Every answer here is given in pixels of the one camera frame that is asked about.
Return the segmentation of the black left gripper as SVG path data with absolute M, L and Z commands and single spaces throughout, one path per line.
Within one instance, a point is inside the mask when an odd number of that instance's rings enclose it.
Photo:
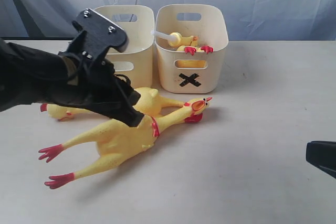
M 66 87 L 56 97 L 56 103 L 87 109 L 137 127 L 144 117 L 134 108 L 141 96 L 131 87 L 130 79 L 116 74 L 114 65 L 106 60 L 110 49 L 126 50 L 127 33 L 91 8 L 81 11 L 72 25 L 78 34 L 61 55 L 76 60 L 76 70 L 68 79 L 77 78 L 78 83 Z

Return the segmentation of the black covered left arm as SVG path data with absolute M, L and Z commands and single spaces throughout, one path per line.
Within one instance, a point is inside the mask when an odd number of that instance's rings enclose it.
M 65 51 L 52 54 L 1 41 L 1 110 L 47 103 L 86 109 L 136 127 L 140 94 L 106 59 L 109 49 L 124 52 L 126 31 L 93 9 L 72 22 L 77 35 Z

